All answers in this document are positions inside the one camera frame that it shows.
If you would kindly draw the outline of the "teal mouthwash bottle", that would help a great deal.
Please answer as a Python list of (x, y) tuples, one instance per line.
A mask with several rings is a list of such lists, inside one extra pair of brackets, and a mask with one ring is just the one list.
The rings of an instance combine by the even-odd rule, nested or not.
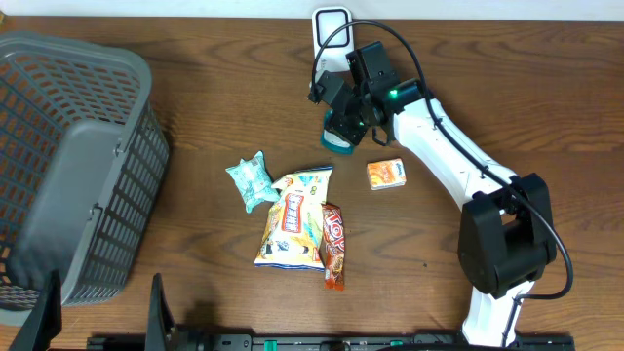
[(321, 145), (326, 147), (326, 149), (331, 152), (350, 155), (354, 151), (354, 146), (327, 129), (327, 126), (329, 125), (328, 122), (332, 115), (333, 111), (330, 109), (324, 116), (323, 130), (320, 137)]

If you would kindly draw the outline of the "red Top chocolate bar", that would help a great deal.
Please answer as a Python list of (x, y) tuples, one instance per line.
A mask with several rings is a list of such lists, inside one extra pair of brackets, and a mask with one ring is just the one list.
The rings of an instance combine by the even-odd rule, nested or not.
[(323, 229), (326, 251), (325, 287), (344, 290), (345, 237), (340, 207), (323, 206)]

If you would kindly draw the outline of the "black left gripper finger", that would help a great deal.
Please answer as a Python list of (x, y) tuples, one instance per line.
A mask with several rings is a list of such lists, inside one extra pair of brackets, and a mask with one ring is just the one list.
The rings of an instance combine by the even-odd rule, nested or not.
[(61, 329), (61, 281), (53, 270), (9, 350), (47, 351)]
[(145, 351), (175, 351), (176, 323), (165, 298), (162, 276), (154, 275), (150, 289)]

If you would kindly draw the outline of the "orange tissue pack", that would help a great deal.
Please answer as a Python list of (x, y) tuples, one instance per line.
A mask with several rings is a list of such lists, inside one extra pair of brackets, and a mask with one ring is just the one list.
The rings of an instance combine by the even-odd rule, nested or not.
[(399, 187), (407, 182), (401, 158), (368, 163), (367, 176), (372, 190)]

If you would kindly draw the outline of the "teal snack packet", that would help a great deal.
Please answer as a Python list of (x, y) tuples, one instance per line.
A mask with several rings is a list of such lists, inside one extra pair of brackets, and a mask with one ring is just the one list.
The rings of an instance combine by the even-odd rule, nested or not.
[(239, 164), (226, 169), (232, 177), (250, 214), (254, 207), (263, 202), (276, 202), (280, 195), (272, 187), (273, 181), (265, 169), (264, 154), (257, 151), (250, 160), (241, 159)]

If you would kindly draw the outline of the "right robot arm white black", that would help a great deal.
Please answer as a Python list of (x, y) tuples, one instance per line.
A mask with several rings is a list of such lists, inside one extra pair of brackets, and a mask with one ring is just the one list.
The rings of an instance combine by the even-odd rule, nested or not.
[(518, 176), (490, 158), (450, 120), (422, 75), (400, 78), (383, 45), (354, 50), (337, 64), (315, 62), (310, 99), (326, 103), (324, 140), (357, 146), (383, 130), (415, 155), (461, 211), (457, 256), (472, 285), (460, 334), (485, 347), (519, 345), (524, 301), (558, 252), (550, 194), (537, 174)]

